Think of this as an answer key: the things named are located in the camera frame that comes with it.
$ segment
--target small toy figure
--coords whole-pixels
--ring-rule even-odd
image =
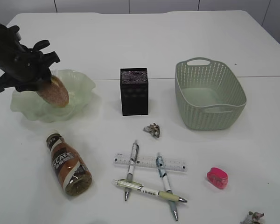
[[[159,138],[161,131],[160,127],[154,123],[153,125],[147,126],[143,129],[145,132],[148,132],[151,134],[151,136]]]
[[[241,224],[261,224],[261,222],[259,220],[264,215],[265,215],[264,213],[249,211],[246,219],[243,222],[241,222]]]

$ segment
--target table surface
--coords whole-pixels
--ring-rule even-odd
[[[11,25],[19,25],[28,47],[50,41],[44,52],[61,59],[52,69],[93,80],[141,67],[150,79],[174,78],[175,65],[193,57],[224,62],[237,77],[280,76],[280,45],[244,11],[19,14]]]
[[[111,184],[127,168],[113,165],[115,153],[184,159],[187,173],[168,172],[173,192],[188,199],[178,204],[179,223],[239,224],[248,211],[265,213],[267,224],[280,223],[280,77],[239,78],[248,103],[227,130],[192,131],[176,104],[174,79],[149,81],[149,115],[121,115],[119,81],[95,81],[91,103],[65,122],[29,121],[9,110],[12,90],[0,94],[0,224],[175,223],[166,202]],[[142,131],[156,122],[161,137]],[[45,145],[57,129],[80,152],[92,172],[91,188],[80,196],[64,195]],[[229,175],[226,189],[205,179],[211,167]],[[157,170],[136,168],[134,180],[163,189]]]

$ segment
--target pen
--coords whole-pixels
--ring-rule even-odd
[[[172,194],[172,190],[169,184],[169,179],[166,173],[166,170],[164,169],[164,161],[160,153],[157,154],[157,159],[156,159],[156,164],[157,168],[159,170],[160,178],[163,180],[164,187],[167,193]],[[172,215],[174,219],[177,221],[178,220],[178,215],[177,215],[177,207],[175,202],[173,201],[168,201],[170,205],[170,210],[172,212]]]
[[[137,144],[137,141],[135,140],[135,142],[133,143],[131,158],[129,161],[129,170],[126,175],[126,179],[128,181],[133,180],[133,172],[134,172],[135,163],[137,160],[138,151],[139,151],[139,145]],[[125,188],[125,201],[127,201],[130,192],[131,192],[130,188]]]
[[[132,190],[138,190],[141,193],[145,193],[145,194],[152,195],[155,197],[160,197],[160,198],[170,200],[173,202],[188,202],[186,199],[179,197],[177,195],[173,195],[173,194],[167,193],[165,191],[161,191],[161,190],[154,190],[151,188],[147,188],[147,187],[144,187],[140,183],[130,182],[125,179],[113,180],[113,183],[120,187],[123,187],[123,188],[130,188]]]

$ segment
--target pale green glass bowl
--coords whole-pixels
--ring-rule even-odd
[[[95,83],[85,74],[73,70],[56,70],[52,74],[62,81],[69,93],[70,102],[66,107],[52,106],[33,91],[14,91],[10,109],[21,112],[28,120],[49,123],[72,118],[90,102]]]

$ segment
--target basket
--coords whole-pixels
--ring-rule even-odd
[[[188,65],[194,60],[208,65]],[[247,99],[228,66],[204,57],[179,62],[175,69],[175,95],[185,125],[194,130],[230,127],[240,116]]]

